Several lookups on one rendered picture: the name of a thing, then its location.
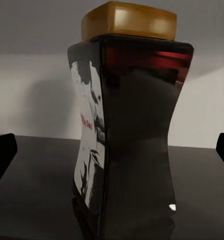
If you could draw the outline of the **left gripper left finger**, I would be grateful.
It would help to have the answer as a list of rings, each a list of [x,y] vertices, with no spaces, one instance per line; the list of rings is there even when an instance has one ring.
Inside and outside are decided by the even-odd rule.
[[[0,136],[0,179],[17,152],[17,142],[13,133]]]

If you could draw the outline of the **bottle of coffee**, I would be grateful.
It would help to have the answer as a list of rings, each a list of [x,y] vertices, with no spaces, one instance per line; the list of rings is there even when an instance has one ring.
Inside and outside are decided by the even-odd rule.
[[[67,51],[82,122],[72,193],[97,240],[176,214],[168,132],[194,53],[176,26],[170,11],[110,1]]]

